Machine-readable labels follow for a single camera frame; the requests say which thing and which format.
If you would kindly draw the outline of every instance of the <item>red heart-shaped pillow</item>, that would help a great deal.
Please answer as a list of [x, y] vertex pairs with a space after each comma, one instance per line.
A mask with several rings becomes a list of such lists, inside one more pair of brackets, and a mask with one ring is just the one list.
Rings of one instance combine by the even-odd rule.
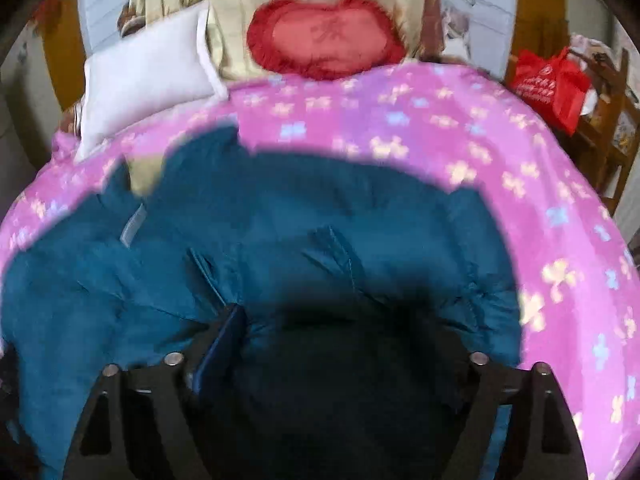
[[373, 0], [271, 0], [255, 11], [247, 45], [261, 67], [313, 79], [398, 63], [405, 54], [393, 22]]

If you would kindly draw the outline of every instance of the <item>white wall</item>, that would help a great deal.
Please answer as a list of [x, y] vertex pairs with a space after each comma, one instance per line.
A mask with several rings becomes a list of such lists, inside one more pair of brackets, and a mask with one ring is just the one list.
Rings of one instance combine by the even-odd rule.
[[476, 0], [470, 30], [472, 61], [502, 77], [513, 38], [517, 0]]
[[31, 161], [49, 159], [51, 137], [62, 110], [49, 77], [42, 38], [24, 27], [0, 66], [0, 82], [15, 129]]
[[612, 16], [601, 0], [566, 0], [569, 32], [611, 45]]
[[118, 17], [129, 0], [78, 0], [84, 50], [89, 57], [119, 41]]
[[0, 221], [34, 176], [35, 170], [22, 150], [9, 108], [0, 93]]

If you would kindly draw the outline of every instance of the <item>floral bedspread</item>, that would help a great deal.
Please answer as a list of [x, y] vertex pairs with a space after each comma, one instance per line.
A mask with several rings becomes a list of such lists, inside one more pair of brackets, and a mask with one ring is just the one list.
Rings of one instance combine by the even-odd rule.
[[520, 284], [523, 366], [553, 367], [590, 480], [611, 480], [640, 442], [640, 282], [606, 209], [545, 124], [474, 70], [405, 64], [337, 82], [270, 78], [124, 130], [74, 165], [61, 132], [52, 160], [0, 228], [0, 275], [15, 251], [99, 190], [123, 156], [164, 153], [218, 120], [251, 149], [378, 160], [453, 189], [478, 186]]

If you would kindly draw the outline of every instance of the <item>wooden chair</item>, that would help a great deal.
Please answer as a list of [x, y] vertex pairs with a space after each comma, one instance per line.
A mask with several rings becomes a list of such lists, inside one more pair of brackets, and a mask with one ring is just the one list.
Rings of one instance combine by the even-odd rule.
[[[600, 98], [591, 117], [580, 117], [573, 136], [569, 137], [564, 132], [554, 133], [559, 144], [613, 215], [622, 198], [640, 145], [640, 110], [626, 95], [629, 52], [626, 49], [622, 51], [619, 70], [606, 55], [597, 54], [597, 59], [593, 59], [577, 52], [572, 54], [587, 64], [592, 84]], [[505, 77], [507, 85], [513, 80], [517, 62], [517, 57], [510, 56]], [[633, 136], [626, 139], [624, 145], [614, 141], [623, 113], [635, 129]], [[607, 184], [618, 169], [620, 177], [613, 197], [606, 197], [604, 193]]]

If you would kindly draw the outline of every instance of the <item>white pillow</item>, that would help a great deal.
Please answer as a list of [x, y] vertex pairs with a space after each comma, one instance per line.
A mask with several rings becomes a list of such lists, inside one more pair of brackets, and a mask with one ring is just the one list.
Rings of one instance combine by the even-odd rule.
[[87, 59], [76, 162], [156, 112], [209, 96], [228, 98], [207, 48], [208, 15], [208, 2], [189, 7]]

